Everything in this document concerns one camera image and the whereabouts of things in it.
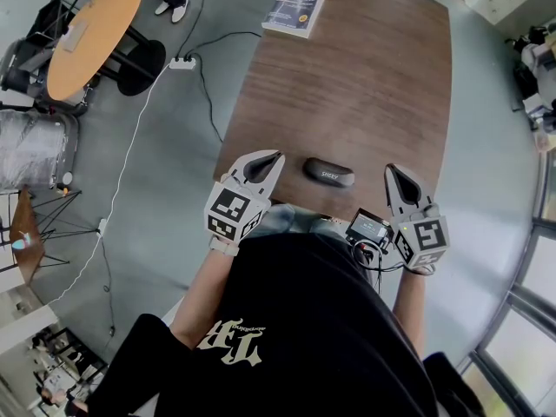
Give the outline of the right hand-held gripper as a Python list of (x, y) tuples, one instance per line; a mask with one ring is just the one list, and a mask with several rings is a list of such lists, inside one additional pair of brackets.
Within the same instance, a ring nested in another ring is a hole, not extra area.
[[(398, 164), (384, 172), (387, 205), (392, 210), (394, 247), (408, 271), (434, 271), (450, 246), (447, 219), (425, 181)], [(416, 209), (404, 214), (404, 205)]]

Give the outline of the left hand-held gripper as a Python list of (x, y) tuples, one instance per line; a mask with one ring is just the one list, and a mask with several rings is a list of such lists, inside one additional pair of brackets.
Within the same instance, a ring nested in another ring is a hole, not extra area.
[(240, 156), (209, 195), (204, 209), (205, 229), (238, 245), (269, 209), (269, 197), (285, 161), (282, 152), (271, 149)]

